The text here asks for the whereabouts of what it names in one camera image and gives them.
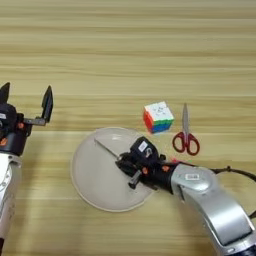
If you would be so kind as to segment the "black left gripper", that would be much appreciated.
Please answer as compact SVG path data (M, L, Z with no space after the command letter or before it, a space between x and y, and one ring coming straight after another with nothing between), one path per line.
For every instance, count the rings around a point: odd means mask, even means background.
M0 104L5 104L9 98L10 83L5 83L0 88ZM17 115L17 120L12 128L0 138L0 152L21 156L23 154L27 138L31 135L33 126L45 126L50 122L53 110L52 87L48 86L42 101L42 115L36 118L25 118L23 114Z

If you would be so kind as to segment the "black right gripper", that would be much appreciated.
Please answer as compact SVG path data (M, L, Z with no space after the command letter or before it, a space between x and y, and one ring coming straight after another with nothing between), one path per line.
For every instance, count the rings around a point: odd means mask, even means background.
M133 164L123 161L131 158L131 152L121 153L119 160L115 164L124 174L131 177L128 185L132 189L135 189L139 183L142 183L154 190L161 188L169 193L173 193L171 178L175 168L178 166L177 162L158 160L149 165L140 161L136 161Z

